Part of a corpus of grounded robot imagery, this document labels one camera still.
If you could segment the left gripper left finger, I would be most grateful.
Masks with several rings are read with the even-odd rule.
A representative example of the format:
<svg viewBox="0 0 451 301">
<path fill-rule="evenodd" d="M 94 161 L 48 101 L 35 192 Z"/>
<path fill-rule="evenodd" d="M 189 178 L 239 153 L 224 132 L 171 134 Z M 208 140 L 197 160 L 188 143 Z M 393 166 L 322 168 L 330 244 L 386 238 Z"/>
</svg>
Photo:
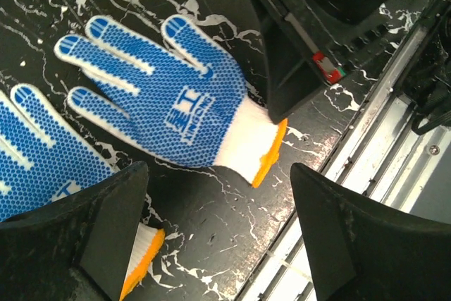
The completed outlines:
<svg viewBox="0 0 451 301">
<path fill-rule="evenodd" d="M 119 300 L 147 192 L 138 161 L 1 223 L 2 300 Z"/>
</svg>

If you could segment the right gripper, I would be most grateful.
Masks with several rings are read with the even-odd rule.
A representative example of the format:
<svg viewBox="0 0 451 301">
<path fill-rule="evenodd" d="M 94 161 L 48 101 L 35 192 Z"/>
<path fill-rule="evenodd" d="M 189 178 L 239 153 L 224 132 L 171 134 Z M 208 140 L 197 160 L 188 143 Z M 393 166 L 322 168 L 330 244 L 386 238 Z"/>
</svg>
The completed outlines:
<svg viewBox="0 0 451 301">
<path fill-rule="evenodd" d="M 378 73 L 436 0 L 250 0 L 268 70 L 267 107 L 278 123 L 356 70 Z"/>
</svg>

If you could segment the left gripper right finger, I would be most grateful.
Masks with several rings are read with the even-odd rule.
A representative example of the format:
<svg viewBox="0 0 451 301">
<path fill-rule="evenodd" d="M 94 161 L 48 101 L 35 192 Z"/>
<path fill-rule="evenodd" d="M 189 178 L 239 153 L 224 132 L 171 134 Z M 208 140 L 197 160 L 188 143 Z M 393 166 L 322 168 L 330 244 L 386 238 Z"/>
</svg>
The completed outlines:
<svg viewBox="0 0 451 301">
<path fill-rule="evenodd" d="M 450 225 L 290 169 L 317 300 L 449 300 Z"/>
</svg>

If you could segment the blue dotted glove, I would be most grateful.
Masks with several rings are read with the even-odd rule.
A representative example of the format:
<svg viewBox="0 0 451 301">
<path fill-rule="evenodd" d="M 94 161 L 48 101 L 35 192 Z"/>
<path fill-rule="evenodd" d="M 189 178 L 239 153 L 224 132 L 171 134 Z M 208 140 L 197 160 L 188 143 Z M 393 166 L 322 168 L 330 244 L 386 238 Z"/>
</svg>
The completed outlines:
<svg viewBox="0 0 451 301">
<path fill-rule="evenodd" d="M 1 223 L 118 172 L 35 86 L 18 84 L 1 96 Z M 145 277 L 163 240 L 162 229 L 139 221 L 119 300 Z"/>
<path fill-rule="evenodd" d="M 260 186 L 278 160 L 287 122 L 248 94 L 237 61 L 189 18 L 165 19 L 168 48 L 112 18 L 60 38 L 55 55 L 98 88 L 74 87 L 72 110 L 119 140 L 186 168 L 222 166 Z"/>
</svg>

